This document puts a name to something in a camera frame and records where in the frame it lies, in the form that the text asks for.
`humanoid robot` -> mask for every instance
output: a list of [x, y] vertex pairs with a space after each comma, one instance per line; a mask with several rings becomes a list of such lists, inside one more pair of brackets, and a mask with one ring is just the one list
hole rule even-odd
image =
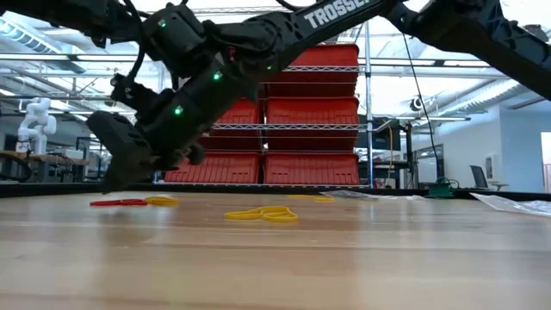
[[51, 103], [48, 98], [35, 98], [27, 105], [25, 118], [17, 129], [15, 149], [18, 152], [32, 151], [36, 155], [46, 153], [47, 135], [54, 134], [57, 130], [55, 117], [48, 114]]

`wooden tabletop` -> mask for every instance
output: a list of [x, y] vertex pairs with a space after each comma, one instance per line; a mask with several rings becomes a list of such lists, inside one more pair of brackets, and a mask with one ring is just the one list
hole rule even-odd
[[[551, 220], [476, 201], [0, 200], [0, 309], [548, 310]], [[288, 206], [300, 222], [224, 220]]]
[[[0, 154], [16, 156], [21, 159], [27, 158], [27, 154], [24, 152], [0, 151]], [[42, 154], [42, 155], [31, 154], [28, 156], [28, 159], [33, 161], [43, 162], [43, 163], [49, 163], [49, 164], [65, 164], [67, 162], [67, 159], [65, 158], [61, 158], [60, 156], [49, 155], [49, 154]], [[88, 165], [90, 163], [88, 159], [76, 159], [76, 158], [71, 158], [70, 162], [71, 164], [75, 164], [75, 165]]]

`red bin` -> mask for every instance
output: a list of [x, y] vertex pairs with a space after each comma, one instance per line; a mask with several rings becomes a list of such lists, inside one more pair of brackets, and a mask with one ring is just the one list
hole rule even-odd
[[166, 183], [258, 183], [260, 154], [255, 152], [208, 152], [202, 164], [186, 159], [178, 170], [167, 171]]
[[[284, 71], [269, 81], [268, 96], [353, 96], [359, 48], [356, 44], [319, 45], [291, 66], [324, 67], [323, 71]], [[338, 69], [331, 67], [349, 67]]]
[[354, 153], [268, 153], [265, 184], [359, 185]]
[[[222, 115], [216, 124], [248, 125], [263, 124], [260, 104], [242, 99]], [[259, 130], [231, 129], [213, 130], [208, 136], [201, 137], [199, 143], [206, 150], [216, 151], [261, 151], [262, 143]]]
[[[266, 110], [267, 124], [352, 125], [357, 126], [358, 100], [336, 98], [270, 98]], [[352, 151], [358, 135], [351, 130], [267, 130], [271, 151]]]

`office chair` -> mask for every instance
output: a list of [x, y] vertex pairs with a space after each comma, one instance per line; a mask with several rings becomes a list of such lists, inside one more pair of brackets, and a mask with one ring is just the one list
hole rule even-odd
[[[486, 181], [486, 177], [484, 176], [484, 171], [482, 170], [482, 167], [471, 165], [471, 171], [473, 172], [474, 177], [474, 186], [477, 189], [489, 189], [488, 182]], [[491, 185], [498, 188], [498, 191], [501, 190], [504, 186], [509, 186], [509, 184], [502, 184], [499, 182], [490, 182]]]

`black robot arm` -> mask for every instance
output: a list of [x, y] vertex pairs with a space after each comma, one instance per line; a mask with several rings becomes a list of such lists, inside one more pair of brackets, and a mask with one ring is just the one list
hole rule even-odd
[[[59, 1], [68, 5], [67, 15], [71, 3], [91, 2]], [[111, 0], [98, 2], [115, 6]], [[160, 94], [132, 78], [118, 75], [113, 79], [111, 97], [136, 109], [137, 122], [131, 124], [103, 111], [88, 119], [90, 129], [113, 155], [103, 183], [106, 192], [167, 170], [185, 157], [199, 164], [196, 141], [234, 102], [244, 96], [255, 101], [258, 84], [283, 71], [307, 48], [377, 15], [436, 48], [471, 53], [551, 99], [551, 88], [545, 85], [551, 80], [551, 48], [507, 21], [499, 0], [433, 0], [419, 13], [400, 0], [329, 0], [291, 13], [273, 12], [222, 25], [199, 22], [185, 3], [168, 5], [143, 23], [131, 22], [128, 7], [118, 3], [116, 7], [116, 17], [109, 11], [102, 22], [85, 19], [79, 25], [74, 18], [64, 23], [63, 14], [53, 19], [29, 9], [17, 10], [13, 4], [3, 6], [67, 27], [104, 27], [105, 37], [136, 40], [152, 60], [162, 61], [173, 75], [189, 79], [181, 88]], [[126, 26], [117, 27], [113, 22], [117, 20]], [[122, 28], [126, 34], [115, 31]]]

